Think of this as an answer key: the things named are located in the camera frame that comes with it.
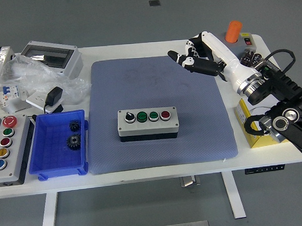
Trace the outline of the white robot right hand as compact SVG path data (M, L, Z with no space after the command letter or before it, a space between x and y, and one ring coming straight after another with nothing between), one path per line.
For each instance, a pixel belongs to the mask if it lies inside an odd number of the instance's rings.
M168 51L168 56L192 73L219 76L230 82L239 95L250 96L263 85L256 69L244 66L231 50L212 33L203 31L186 42L186 54Z

